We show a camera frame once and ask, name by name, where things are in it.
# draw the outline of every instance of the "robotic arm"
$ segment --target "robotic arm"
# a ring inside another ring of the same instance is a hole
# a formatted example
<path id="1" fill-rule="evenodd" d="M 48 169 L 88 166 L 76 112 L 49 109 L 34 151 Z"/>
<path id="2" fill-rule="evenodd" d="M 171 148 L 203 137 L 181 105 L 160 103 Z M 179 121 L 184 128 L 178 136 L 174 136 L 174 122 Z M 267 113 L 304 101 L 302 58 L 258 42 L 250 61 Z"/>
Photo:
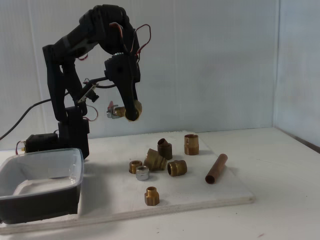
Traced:
<path id="1" fill-rule="evenodd" d="M 105 77 L 91 80 L 82 88 L 75 60 L 98 44 L 113 56 L 104 62 Z M 86 98 L 95 102 L 99 97 L 94 92 L 98 81 L 112 81 L 124 103 L 125 117 L 130 121 L 138 119 L 141 105 L 135 84 L 140 82 L 139 42 L 122 7 L 95 6 L 80 18 L 79 26 L 73 31 L 42 49 L 53 111 L 59 121 L 59 138 L 55 133 L 31 135 L 25 143 L 26 152 L 69 147 L 81 149 L 86 158 L 89 155 L 89 122 L 83 116 L 87 114 Z M 73 99 L 72 107 L 65 107 L 66 90 Z"/>

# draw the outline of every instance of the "electrical wire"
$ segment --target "electrical wire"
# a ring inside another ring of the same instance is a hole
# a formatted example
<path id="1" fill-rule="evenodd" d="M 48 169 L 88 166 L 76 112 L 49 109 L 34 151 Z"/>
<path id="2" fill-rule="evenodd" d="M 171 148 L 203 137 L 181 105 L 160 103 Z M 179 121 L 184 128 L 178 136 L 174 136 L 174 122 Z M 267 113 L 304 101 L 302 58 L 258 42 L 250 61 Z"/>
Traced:
<path id="1" fill-rule="evenodd" d="M 95 119 L 93 119 L 93 120 L 89 119 L 89 118 L 86 117 L 86 116 L 84 116 L 83 118 L 84 118 L 84 119 L 87 119 L 89 122 L 94 122 L 94 121 L 97 120 L 98 117 L 99 117 L 98 110 L 97 110 L 94 106 L 91 106 L 91 105 L 88 105 L 88 104 L 87 104 L 87 106 L 88 106 L 88 107 L 91 107 L 91 108 L 93 108 L 93 109 L 95 110 L 95 112 L 96 112 L 96 117 L 95 117 Z"/>
<path id="2" fill-rule="evenodd" d="M 89 83 L 97 83 L 97 82 L 101 82 L 101 81 L 104 81 L 104 80 L 107 80 L 106 77 L 101 77 L 101 78 L 97 78 L 97 79 L 93 79 L 93 80 L 89 80 L 88 81 L 84 81 L 83 84 L 89 84 Z M 116 85 L 115 84 L 112 84 L 112 85 L 108 85 L 108 86 L 101 86 L 101 85 L 96 85 L 95 87 L 97 89 L 111 89 L 111 88 L 114 88 Z"/>
<path id="3" fill-rule="evenodd" d="M 80 58 L 80 57 L 78 57 L 78 59 L 80 60 L 80 61 L 84 61 L 84 60 L 86 60 L 87 58 L 88 58 L 88 53 L 86 54 L 86 56 L 84 56 L 83 58 Z"/>
<path id="4" fill-rule="evenodd" d="M 122 46 L 123 46 L 123 50 L 126 52 L 126 53 L 128 53 L 128 49 L 127 49 L 127 46 L 126 46 L 126 44 L 125 44 L 125 42 L 124 42 L 124 34 L 123 34 L 123 27 L 119 24 L 119 23 L 117 23 L 117 22 L 111 22 L 111 23 L 109 23 L 109 26 L 110 27 L 113 27 L 113 28 L 118 28 L 118 30 L 119 30 L 119 32 L 120 32 L 120 41 L 121 41 L 121 44 L 122 44 Z"/>
<path id="5" fill-rule="evenodd" d="M 139 29 L 141 29 L 142 27 L 144 27 L 144 26 L 148 26 L 149 27 L 149 40 L 145 43 L 145 44 L 143 44 L 137 51 L 136 51 L 136 56 L 138 55 L 138 54 L 140 54 L 140 52 L 141 52 L 141 50 L 150 42 L 150 40 L 151 40 L 151 27 L 150 27 L 150 25 L 149 24 L 143 24 L 143 25 L 141 25 L 140 27 L 138 27 L 135 31 L 134 31 L 134 34 L 133 34 L 133 36 L 135 36 L 136 34 L 137 34 L 137 31 L 139 30 Z M 133 41 L 132 41 L 132 47 L 131 47 L 131 51 L 130 51 L 130 53 L 132 53 L 132 51 L 133 51 L 133 49 L 134 49 L 134 43 L 135 43 L 135 37 L 133 38 Z"/>
<path id="6" fill-rule="evenodd" d="M 15 146 L 15 155 L 18 155 L 18 145 L 21 141 L 18 141 Z"/>
<path id="7" fill-rule="evenodd" d="M 43 100 L 43 101 L 37 102 L 37 103 L 33 104 L 32 106 L 30 106 L 30 107 L 24 112 L 24 114 L 22 114 L 22 116 L 20 117 L 20 119 L 13 125 L 13 127 L 10 128 L 9 131 L 7 131 L 4 135 L 2 135 L 2 136 L 0 137 L 0 141 L 1 141 L 2 139 L 4 139 L 9 133 L 11 133 L 11 132 L 13 131 L 13 129 L 16 128 L 16 126 L 18 126 L 18 124 L 22 121 L 22 119 L 24 119 L 24 117 L 27 115 L 27 113 L 28 113 L 31 109 L 33 109 L 34 107 L 36 107 L 36 106 L 38 106 L 38 105 L 40 105 L 40 104 L 44 104 L 44 103 L 47 103 L 47 102 L 50 102 L 50 101 L 51 101 L 51 98 L 50 98 L 50 99 L 47 99 L 47 100 Z"/>

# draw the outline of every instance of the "white wall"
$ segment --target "white wall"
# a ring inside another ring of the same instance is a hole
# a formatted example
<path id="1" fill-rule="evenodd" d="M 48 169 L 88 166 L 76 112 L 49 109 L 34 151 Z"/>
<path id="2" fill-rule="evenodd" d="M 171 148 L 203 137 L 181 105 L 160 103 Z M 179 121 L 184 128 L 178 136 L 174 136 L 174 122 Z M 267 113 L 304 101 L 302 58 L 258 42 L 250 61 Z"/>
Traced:
<path id="1" fill-rule="evenodd" d="M 134 27 L 148 23 L 152 39 L 141 53 L 139 121 L 111 120 L 108 103 L 122 105 L 116 89 L 98 89 L 100 117 L 90 138 L 189 130 L 270 127 L 278 39 L 277 0 L 1 0 L 0 135 L 29 105 L 49 98 L 42 47 L 54 44 L 99 4 L 126 9 Z M 138 33 L 142 44 L 147 29 Z M 110 56 L 96 46 L 76 61 L 79 78 L 104 75 Z M 66 105 L 71 105 L 67 97 Z M 94 111 L 89 109 L 89 117 Z M 0 149 L 30 134 L 57 129 L 50 103 L 33 109 Z"/>
<path id="2" fill-rule="evenodd" d="M 320 1 L 281 0 L 275 126 L 320 146 Z"/>

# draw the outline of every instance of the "clear plastic tray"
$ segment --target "clear plastic tray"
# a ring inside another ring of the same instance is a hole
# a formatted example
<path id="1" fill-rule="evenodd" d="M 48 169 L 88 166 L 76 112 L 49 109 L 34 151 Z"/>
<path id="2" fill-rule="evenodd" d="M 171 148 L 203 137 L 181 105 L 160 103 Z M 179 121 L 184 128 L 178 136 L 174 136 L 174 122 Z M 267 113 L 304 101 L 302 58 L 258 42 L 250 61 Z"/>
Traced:
<path id="1" fill-rule="evenodd" d="M 83 162 L 76 148 L 9 157 L 0 166 L 0 199 L 72 188 L 82 181 Z"/>
<path id="2" fill-rule="evenodd" d="M 0 166 L 0 222 L 54 218 L 78 212 L 84 159 L 77 148 L 31 152 Z"/>

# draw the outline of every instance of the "brass reducer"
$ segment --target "brass reducer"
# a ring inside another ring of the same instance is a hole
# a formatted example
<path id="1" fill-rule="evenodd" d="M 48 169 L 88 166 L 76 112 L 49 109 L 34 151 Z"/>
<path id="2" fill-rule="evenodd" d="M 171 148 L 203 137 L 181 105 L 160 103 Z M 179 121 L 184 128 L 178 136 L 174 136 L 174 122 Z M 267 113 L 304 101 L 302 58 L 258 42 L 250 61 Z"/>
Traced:
<path id="1" fill-rule="evenodd" d="M 143 165 L 147 166 L 150 171 L 165 170 L 167 159 L 160 156 L 156 150 L 149 148 Z"/>
<path id="2" fill-rule="evenodd" d="M 188 134 L 184 136 L 184 153 L 191 156 L 199 154 L 198 135 Z"/>
<path id="3" fill-rule="evenodd" d="M 154 186 L 150 186 L 146 189 L 146 193 L 144 194 L 144 201 L 148 206 L 155 206 L 160 203 L 159 193 Z"/>
<path id="4" fill-rule="evenodd" d="M 168 163 L 167 168 L 171 177 L 181 176 L 187 172 L 187 163 L 184 160 L 174 160 Z"/>
<path id="5" fill-rule="evenodd" d="M 136 168 L 139 167 L 139 166 L 142 166 L 142 161 L 131 161 L 129 163 L 129 172 L 131 174 L 136 174 Z"/>
<path id="6" fill-rule="evenodd" d="M 161 138 L 158 141 L 158 153 L 167 160 L 172 159 L 172 144 Z"/>

